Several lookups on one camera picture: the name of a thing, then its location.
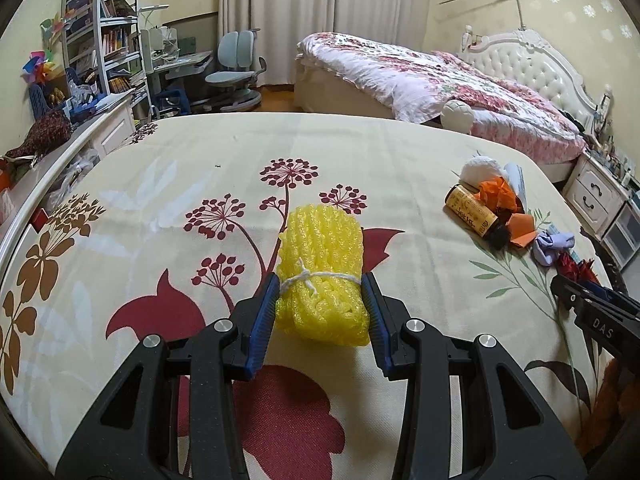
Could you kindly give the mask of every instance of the bedspread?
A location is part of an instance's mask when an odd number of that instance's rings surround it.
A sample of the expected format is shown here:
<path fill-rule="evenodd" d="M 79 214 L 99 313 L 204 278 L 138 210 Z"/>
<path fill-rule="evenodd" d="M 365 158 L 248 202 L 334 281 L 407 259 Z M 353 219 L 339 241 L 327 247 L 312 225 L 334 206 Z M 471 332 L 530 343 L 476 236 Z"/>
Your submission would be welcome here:
<path fill-rule="evenodd" d="M 476 153 L 523 169 L 536 224 L 576 235 L 542 171 L 506 146 L 428 126 L 315 114 L 217 114 L 143 127 L 21 246 L 2 283 L 0 394 L 53 469 L 85 411 L 139 340 L 193 335 L 274 268 L 293 208 L 325 203 L 364 229 L 364 270 L 442 333 L 491 333 L 576 436 L 607 360 L 558 312 L 529 251 L 491 252 L 444 207 Z M 608 285 L 599 260 L 594 270 Z M 265 366 L 233 386 L 252 480 L 388 480 L 406 383 L 370 347 L 274 329 Z M 180 383 L 188 470 L 189 380 Z M 460 415 L 454 411 L 454 428 Z M 453 441 L 453 471 L 460 467 Z"/>
<path fill-rule="evenodd" d="M 446 52 L 320 32 L 298 46 L 303 63 L 352 82 L 392 109 L 397 120 L 424 123 L 450 100 L 475 110 L 471 134 L 510 146 L 538 164 L 574 160 L 586 146 L 553 104 L 517 82 L 487 76 Z"/>

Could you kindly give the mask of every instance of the lavender cloth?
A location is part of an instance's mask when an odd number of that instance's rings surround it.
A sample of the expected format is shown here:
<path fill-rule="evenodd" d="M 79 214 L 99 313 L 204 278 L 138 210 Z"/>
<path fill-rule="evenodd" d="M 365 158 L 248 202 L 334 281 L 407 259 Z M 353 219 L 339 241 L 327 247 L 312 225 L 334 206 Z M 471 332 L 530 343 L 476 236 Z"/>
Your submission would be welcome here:
<path fill-rule="evenodd" d="M 571 233 L 549 235 L 540 233 L 533 240 L 533 257 L 543 267 L 550 267 L 558 259 L 562 251 L 571 249 L 575 245 L 575 237 Z"/>

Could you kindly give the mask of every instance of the orange paper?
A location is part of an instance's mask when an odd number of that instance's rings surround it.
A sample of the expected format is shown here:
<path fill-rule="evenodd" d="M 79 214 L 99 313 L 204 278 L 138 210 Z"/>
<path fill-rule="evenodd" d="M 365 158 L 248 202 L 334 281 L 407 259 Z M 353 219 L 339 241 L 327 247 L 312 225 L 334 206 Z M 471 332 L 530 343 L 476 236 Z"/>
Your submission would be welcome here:
<path fill-rule="evenodd" d="M 498 209 L 512 212 L 518 210 L 516 194 L 501 176 L 497 176 L 494 180 L 481 182 L 480 192 L 474 196 L 494 213 Z"/>
<path fill-rule="evenodd" d="M 536 222 L 531 215 L 514 213 L 507 222 L 511 233 L 511 243 L 521 249 L 532 243 L 538 236 Z"/>

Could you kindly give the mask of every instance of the pink floral comforter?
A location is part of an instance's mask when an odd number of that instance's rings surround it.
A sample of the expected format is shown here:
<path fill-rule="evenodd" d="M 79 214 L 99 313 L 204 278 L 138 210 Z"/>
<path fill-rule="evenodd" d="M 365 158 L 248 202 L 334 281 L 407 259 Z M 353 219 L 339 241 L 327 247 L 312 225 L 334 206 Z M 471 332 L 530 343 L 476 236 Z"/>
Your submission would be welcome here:
<path fill-rule="evenodd" d="M 510 146 L 538 164 L 573 160 L 586 145 L 550 101 L 446 52 L 425 54 L 334 32 L 308 36 L 298 51 L 303 64 L 354 83 L 399 121 L 430 121 L 448 101 L 459 100 L 474 109 L 473 136 Z"/>

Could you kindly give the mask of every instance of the bookshelf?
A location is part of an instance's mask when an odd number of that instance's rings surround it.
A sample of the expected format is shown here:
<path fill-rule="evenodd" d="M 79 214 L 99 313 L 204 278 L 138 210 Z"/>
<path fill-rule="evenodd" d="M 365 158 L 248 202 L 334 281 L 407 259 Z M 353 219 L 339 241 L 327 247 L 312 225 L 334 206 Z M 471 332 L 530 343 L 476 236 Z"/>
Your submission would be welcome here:
<path fill-rule="evenodd" d="M 94 70 L 100 90 L 107 94 L 111 93 L 110 79 L 125 77 L 134 88 L 132 104 L 146 102 L 149 107 L 138 39 L 138 0 L 126 6 L 122 0 L 62 0 L 62 14 L 76 9 L 76 18 L 62 39 L 65 66 L 75 69 L 80 79 Z"/>

